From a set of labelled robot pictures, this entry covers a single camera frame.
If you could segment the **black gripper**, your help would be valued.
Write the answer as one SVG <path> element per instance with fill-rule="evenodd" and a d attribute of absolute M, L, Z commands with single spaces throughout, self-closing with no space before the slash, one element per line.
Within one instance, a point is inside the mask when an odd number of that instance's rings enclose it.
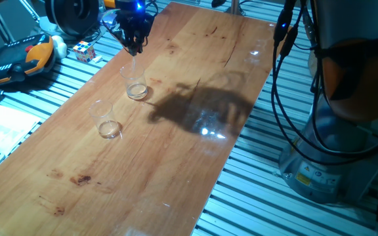
<path fill-rule="evenodd" d="M 115 8 L 119 10 L 117 22 L 124 31 L 120 43 L 133 56 L 142 53 L 145 39 L 150 34 L 155 15 L 147 13 L 146 9 L 154 6 L 152 0 L 115 0 Z"/>

